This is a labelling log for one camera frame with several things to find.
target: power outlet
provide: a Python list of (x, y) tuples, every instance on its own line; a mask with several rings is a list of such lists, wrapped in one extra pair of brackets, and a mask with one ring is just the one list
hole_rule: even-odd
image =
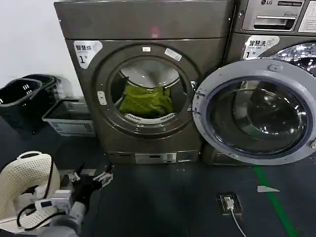
[(230, 197), (232, 200), (234, 200), (234, 214), (241, 214), (242, 209), (241, 209), (240, 201), (237, 195), (234, 193), (224, 193), (224, 194), (217, 195), (217, 202), (218, 202), (221, 213), (223, 215), (231, 213), (231, 211), (226, 206), (225, 199), (224, 199), (225, 197)]

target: white wall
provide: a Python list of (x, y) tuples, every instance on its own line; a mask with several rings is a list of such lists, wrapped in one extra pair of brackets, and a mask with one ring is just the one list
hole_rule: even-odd
[(61, 78), (65, 96), (83, 96), (55, 1), (0, 0), (0, 87), (12, 79), (42, 73)]

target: green towel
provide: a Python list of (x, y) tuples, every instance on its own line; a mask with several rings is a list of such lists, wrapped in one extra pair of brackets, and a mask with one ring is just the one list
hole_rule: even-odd
[(172, 112), (170, 90), (155, 87), (153, 90), (126, 85), (125, 97), (119, 107), (123, 114), (133, 114), (145, 119), (154, 119)]

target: washing machine door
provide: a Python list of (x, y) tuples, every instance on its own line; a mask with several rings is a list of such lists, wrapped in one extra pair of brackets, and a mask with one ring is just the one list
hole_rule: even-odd
[(197, 89), (193, 117), (204, 139), (243, 162), (279, 165), (316, 151), (316, 78), (273, 59), (239, 61)]

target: floor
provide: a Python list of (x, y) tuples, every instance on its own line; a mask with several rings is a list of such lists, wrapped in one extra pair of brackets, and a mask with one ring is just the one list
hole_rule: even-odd
[[(19, 154), (39, 150), (54, 157), (59, 169), (99, 168), (107, 158), (96, 138), (62, 137), (46, 126), (34, 136), (21, 136), (0, 118), (0, 166)], [(261, 167), (286, 219), (302, 237), (316, 235), (316, 158), (294, 164)], [(234, 192), (242, 206), (237, 216), (249, 237), (289, 235), (254, 167), (210, 167), (201, 163), (114, 167), (114, 181), (91, 198), (82, 237), (236, 236), (230, 215), (222, 215), (220, 193)], [(0, 237), (11, 234), (0, 232)]]

